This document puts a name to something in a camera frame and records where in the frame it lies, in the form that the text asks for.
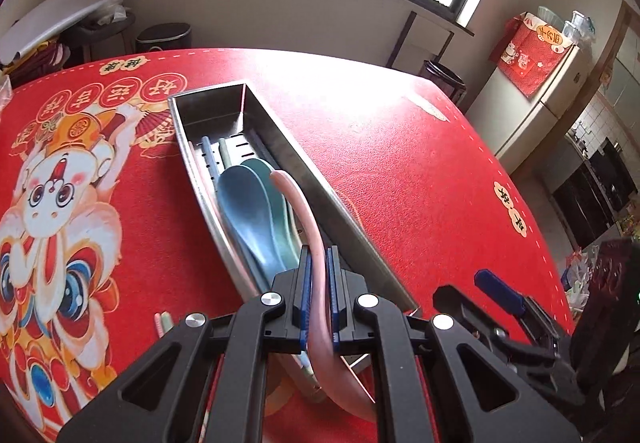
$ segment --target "table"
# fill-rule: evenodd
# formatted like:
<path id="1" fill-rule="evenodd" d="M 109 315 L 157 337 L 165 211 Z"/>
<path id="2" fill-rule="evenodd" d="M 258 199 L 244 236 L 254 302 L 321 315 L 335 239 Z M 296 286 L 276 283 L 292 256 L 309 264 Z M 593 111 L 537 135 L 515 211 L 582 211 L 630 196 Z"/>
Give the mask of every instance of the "table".
<path id="1" fill-rule="evenodd" d="M 364 227 L 423 316 L 490 268 L 572 329 L 540 230 L 500 164 L 430 81 L 291 52 L 158 52 L 15 91 L 0 121 L 0 377 L 46 439 L 156 340 L 153 315 L 241 300 L 182 164 L 166 98 L 247 80 Z M 372 424 L 295 395 L 270 441 L 375 441 Z"/>

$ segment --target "cartoon eye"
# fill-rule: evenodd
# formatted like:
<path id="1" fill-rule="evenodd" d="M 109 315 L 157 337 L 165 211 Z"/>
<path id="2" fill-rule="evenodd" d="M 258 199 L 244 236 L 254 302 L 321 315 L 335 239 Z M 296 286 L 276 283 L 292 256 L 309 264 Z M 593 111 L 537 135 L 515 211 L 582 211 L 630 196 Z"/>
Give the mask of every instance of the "cartoon eye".
<path id="1" fill-rule="evenodd" d="M 56 196 L 56 204 L 63 208 L 67 206 L 69 202 L 74 198 L 74 186 L 71 183 L 65 183 L 62 185 L 62 188 L 58 190 L 58 195 Z"/>
<path id="2" fill-rule="evenodd" d="M 31 191 L 31 195 L 29 196 L 29 205 L 31 207 L 38 206 L 38 203 L 42 201 L 43 195 L 44 187 L 42 185 L 38 185 Z"/>
<path id="3" fill-rule="evenodd" d="M 78 320 L 84 313 L 89 297 L 84 278 L 75 271 L 66 274 L 65 294 L 58 311 L 69 320 Z"/>
<path id="4" fill-rule="evenodd" d="M 14 285 L 11 283 L 9 276 L 9 254 L 5 253 L 0 259 L 0 296 L 5 302 L 11 302 L 14 299 Z"/>

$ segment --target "white refrigerator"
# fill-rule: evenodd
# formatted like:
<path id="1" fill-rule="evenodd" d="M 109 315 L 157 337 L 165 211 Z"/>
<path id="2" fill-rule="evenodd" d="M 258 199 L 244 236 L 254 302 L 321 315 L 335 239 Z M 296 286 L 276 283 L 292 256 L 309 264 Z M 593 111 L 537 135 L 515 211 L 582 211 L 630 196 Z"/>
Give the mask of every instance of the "white refrigerator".
<path id="1" fill-rule="evenodd" d="M 590 56 L 572 46 L 530 98 L 495 69 L 465 117 L 509 174 L 573 103 L 587 79 L 590 64 Z"/>

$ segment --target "blue spoon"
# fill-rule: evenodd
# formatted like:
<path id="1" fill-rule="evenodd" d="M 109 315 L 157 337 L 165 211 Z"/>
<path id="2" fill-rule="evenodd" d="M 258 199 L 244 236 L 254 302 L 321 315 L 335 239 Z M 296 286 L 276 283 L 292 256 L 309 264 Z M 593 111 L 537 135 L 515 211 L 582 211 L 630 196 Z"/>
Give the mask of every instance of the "blue spoon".
<path id="1" fill-rule="evenodd" d="M 260 158 L 246 159 L 241 164 L 253 170 L 264 185 L 271 207 L 271 217 L 273 217 L 273 230 L 276 245 L 278 246 L 278 253 L 282 257 L 282 261 L 287 269 L 297 268 L 300 263 L 300 250 L 295 249 L 292 244 L 287 201 L 280 191 L 274 187 L 273 183 L 271 183 L 270 175 L 271 172 L 273 172 L 273 167 Z"/>
<path id="2" fill-rule="evenodd" d="M 276 273 L 287 267 L 278 253 L 271 207 L 260 178 L 249 167 L 230 166 L 218 179 L 218 204 L 229 226 L 254 256 L 262 277 L 271 286 Z"/>

